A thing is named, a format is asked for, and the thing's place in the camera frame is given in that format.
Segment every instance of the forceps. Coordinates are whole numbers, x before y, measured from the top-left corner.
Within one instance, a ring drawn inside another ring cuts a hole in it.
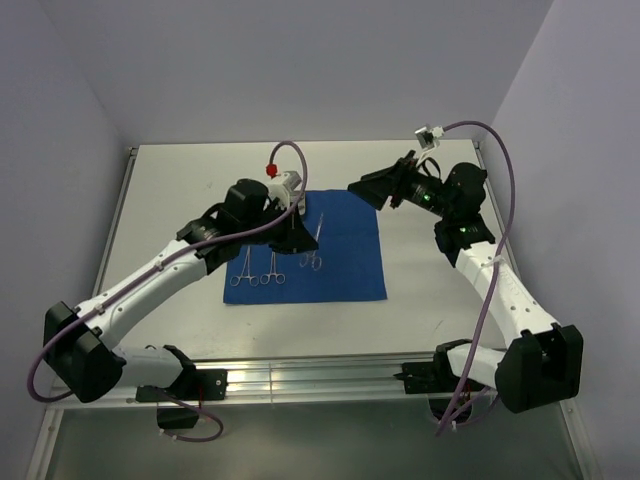
[[[249,285],[255,287],[258,285],[258,277],[256,275],[251,275],[251,247],[247,247],[247,254],[244,257],[244,264],[242,265],[242,272],[240,275],[233,275],[229,283],[232,287],[237,287],[240,285],[240,282],[243,278],[249,280]]]
[[[269,273],[260,275],[260,283],[266,285],[271,281],[271,277],[275,277],[278,285],[282,285],[286,278],[284,273],[278,273],[276,269],[276,252],[271,252],[271,268],[269,269]]]
[[[320,220],[318,220],[318,228],[316,228],[316,242],[318,241],[318,238],[320,238],[320,230],[322,230],[322,221],[324,220],[324,212],[322,212],[320,214]],[[307,265],[311,264],[311,268],[314,271],[318,271],[322,268],[322,258],[318,257],[316,255],[317,250],[314,250],[313,252],[307,252],[304,254],[304,256],[300,259],[300,266],[301,267],[306,267]]]

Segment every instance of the white robotic arm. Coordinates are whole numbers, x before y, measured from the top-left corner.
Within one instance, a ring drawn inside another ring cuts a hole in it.
[[[442,132],[421,129],[416,133],[430,152]],[[482,298],[487,297],[495,263],[499,262],[489,312],[507,349],[477,346],[468,378],[496,388],[503,404],[516,413],[577,395],[582,336],[574,326],[561,327],[538,305],[509,265],[494,258],[495,237],[480,215],[487,173],[476,165],[459,163],[443,181],[425,167],[426,161],[437,166],[435,160],[414,154],[410,151],[392,167],[364,175],[348,188],[378,210],[391,198],[392,208],[406,200],[441,217],[435,225],[439,250]],[[405,381],[407,393],[459,389],[471,349],[471,340],[440,345],[430,365],[404,364],[396,377]]]
[[[260,228],[291,206],[300,183],[300,176],[292,171],[274,175],[266,185],[239,180],[223,203],[190,221],[175,240],[129,277],[75,309],[62,302],[53,306],[45,316],[45,344],[70,323],[90,313],[95,315],[59,340],[49,350],[46,362],[82,402],[94,401],[116,385],[160,387],[178,399],[197,395],[206,380],[204,374],[196,372],[193,362],[176,347],[125,348],[119,344],[139,321],[172,295],[235,258],[242,245],[268,244],[283,254],[317,249],[300,216],[304,195],[291,221]],[[216,237],[249,230],[254,233],[235,241],[208,243]]]
[[[491,283],[492,267],[494,263],[500,263],[489,312],[502,332],[505,345],[511,345],[524,331],[532,334],[552,332],[553,325],[558,322],[533,299],[507,262],[503,258],[494,258],[495,249],[495,245],[489,242],[473,244],[458,255],[456,270],[464,275],[481,298],[485,298]],[[469,355],[469,347],[467,343],[447,351],[451,371],[458,377]],[[479,346],[469,378],[496,388],[495,374],[503,357],[504,352]]]

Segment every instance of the cable tie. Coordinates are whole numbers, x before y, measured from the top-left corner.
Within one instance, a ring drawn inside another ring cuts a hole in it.
[[[492,266],[494,263],[503,263],[503,262],[504,262],[504,257],[502,255],[496,255],[491,260],[489,260],[487,263],[483,263],[482,265],[480,265],[480,267],[481,268],[487,268],[487,267]]]

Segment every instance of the black bracket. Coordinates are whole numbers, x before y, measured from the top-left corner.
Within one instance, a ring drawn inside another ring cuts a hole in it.
[[[227,371],[223,369],[196,370],[190,378],[188,388],[183,389],[179,395],[173,395],[178,400],[184,401],[218,401],[224,400],[227,393]],[[136,402],[157,403],[165,398],[155,387],[138,387]]]
[[[496,241],[480,214],[466,221],[440,220],[435,224],[434,231],[438,249],[454,268],[460,250],[468,250],[474,243]]]
[[[394,377],[404,382],[404,393],[407,395],[453,392],[460,379],[451,371],[447,351],[470,342],[456,340],[439,345],[433,361],[403,363],[402,372],[396,373]],[[479,392],[484,388],[484,385],[473,380],[469,380],[468,385],[472,392]]]
[[[502,404],[513,413],[575,397],[580,389],[584,341],[573,325],[516,338],[496,371]]]
[[[76,320],[76,312],[63,302],[56,303],[44,317],[43,344]],[[89,330],[85,324],[61,338],[44,359],[82,403],[93,402],[111,390],[126,364],[102,343],[99,331]]]
[[[188,408],[159,408],[156,412],[156,422],[163,430],[187,430],[198,423],[198,412]]]

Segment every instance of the tabletop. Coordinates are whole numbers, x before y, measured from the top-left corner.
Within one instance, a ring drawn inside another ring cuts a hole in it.
[[[266,180],[275,143],[143,145],[131,170],[104,271],[106,289],[156,255],[189,220],[224,199],[239,178]],[[345,189],[391,166],[416,141],[300,142],[309,190]],[[478,164],[470,140],[446,140],[433,154],[443,178],[459,162]],[[278,153],[280,170],[299,169],[293,150]],[[489,229],[500,227],[491,199]],[[436,246],[438,218],[405,202],[377,212],[388,300],[229,306],[224,267],[178,292],[143,319],[124,345],[176,345],[194,359],[311,357],[432,351],[472,336],[482,299]],[[481,343],[504,347],[493,319]]]

